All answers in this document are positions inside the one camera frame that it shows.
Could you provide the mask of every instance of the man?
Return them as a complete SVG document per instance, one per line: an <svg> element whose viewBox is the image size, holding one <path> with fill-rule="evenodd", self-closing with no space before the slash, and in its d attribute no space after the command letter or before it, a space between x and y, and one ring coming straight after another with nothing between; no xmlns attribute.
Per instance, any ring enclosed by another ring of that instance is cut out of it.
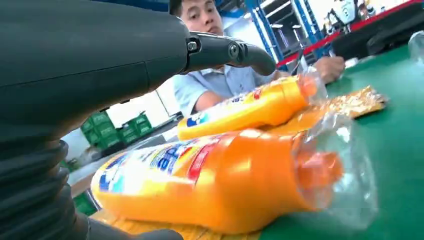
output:
<svg viewBox="0 0 424 240"><path fill-rule="evenodd" d="M170 0L169 13L181 18L190 31L224 35L223 22L213 0ZM314 67L325 83L330 83L342 74L345 61L341 57L323 57ZM288 75L276 71L270 76L261 76L251 67L225 65L220 69L176 75L171 80L180 109L184 116L189 116Z"/></svg>

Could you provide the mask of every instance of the machine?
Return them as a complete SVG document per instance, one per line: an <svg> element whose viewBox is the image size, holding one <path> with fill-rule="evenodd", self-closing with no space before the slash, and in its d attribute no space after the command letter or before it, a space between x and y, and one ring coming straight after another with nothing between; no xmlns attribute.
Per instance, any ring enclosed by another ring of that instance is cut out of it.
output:
<svg viewBox="0 0 424 240"><path fill-rule="evenodd" d="M175 74L229 64L275 70L262 49L189 32L166 13L89 0L0 1L0 239L179 240L128 235L76 214L61 137L93 112Z"/></svg>
<svg viewBox="0 0 424 240"><path fill-rule="evenodd" d="M331 23L331 16L334 16L337 20L337 23L344 33L351 32L351 24L355 22L359 17L358 10L358 0L335 0L331 11L327 15L329 25L333 26ZM326 26L327 33L334 33L334 29Z"/></svg>

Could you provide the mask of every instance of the bottle label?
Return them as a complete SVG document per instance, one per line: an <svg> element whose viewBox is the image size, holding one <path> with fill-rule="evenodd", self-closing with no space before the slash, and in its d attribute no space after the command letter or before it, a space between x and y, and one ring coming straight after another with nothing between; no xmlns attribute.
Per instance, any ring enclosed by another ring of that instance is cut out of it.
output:
<svg viewBox="0 0 424 240"><path fill-rule="evenodd" d="M224 118L234 112L242 111L240 106L248 107L248 103L259 100L262 88L259 87L252 92L242 93L238 96L224 100L221 103L205 110L198 112L187 119L187 127L194 127L207 122L213 122Z"/></svg>
<svg viewBox="0 0 424 240"><path fill-rule="evenodd" d="M222 136L134 149L109 163L101 173L99 188L103 192L135 195L146 182L195 185Z"/></svg>

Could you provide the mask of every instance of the clear plastic bag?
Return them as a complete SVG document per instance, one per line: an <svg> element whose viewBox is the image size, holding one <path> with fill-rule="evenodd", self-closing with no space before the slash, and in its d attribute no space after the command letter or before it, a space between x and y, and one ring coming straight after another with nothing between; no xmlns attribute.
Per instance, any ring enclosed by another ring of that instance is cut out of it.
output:
<svg viewBox="0 0 424 240"><path fill-rule="evenodd" d="M411 36L408 48L412 60L424 65L424 31L418 31Z"/></svg>
<svg viewBox="0 0 424 240"><path fill-rule="evenodd" d="M310 105L320 104L329 98L326 84L315 67L309 66L302 74L299 74L298 82L303 95L309 96Z"/></svg>
<svg viewBox="0 0 424 240"><path fill-rule="evenodd" d="M377 215L374 171L364 143L357 136L358 127L344 114L327 113L307 131L293 153L301 158L299 163L302 164L302 171L305 172L305 168L314 168L315 172L309 181L315 186L328 177L328 171L332 172L330 176L337 178L333 179L335 183L331 185L300 189L305 199L321 209L318 212L293 215L306 226L327 233L359 231L366 229ZM307 152L320 155L304 158L300 154ZM323 164L323 159L328 157L330 161L326 159ZM337 158L337 161L332 161L331 158ZM317 164L328 168L317 171Z"/></svg>

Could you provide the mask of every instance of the bolt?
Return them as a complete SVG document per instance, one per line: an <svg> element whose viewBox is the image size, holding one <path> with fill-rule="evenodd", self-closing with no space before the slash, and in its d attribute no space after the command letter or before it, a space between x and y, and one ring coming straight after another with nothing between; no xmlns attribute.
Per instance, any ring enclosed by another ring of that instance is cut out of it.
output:
<svg viewBox="0 0 424 240"><path fill-rule="evenodd" d="M238 48L236 45L232 44L232 45L229 47L229 55L230 55L232 58L237 57L237 55L239 55L239 48Z"/></svg>
<svg viewBox="0 0 424 240"><path fill-rule="evenodd" d="M195 51L198 48L198 44L195 41L191 41L187 44L189 51Z"/></svg>

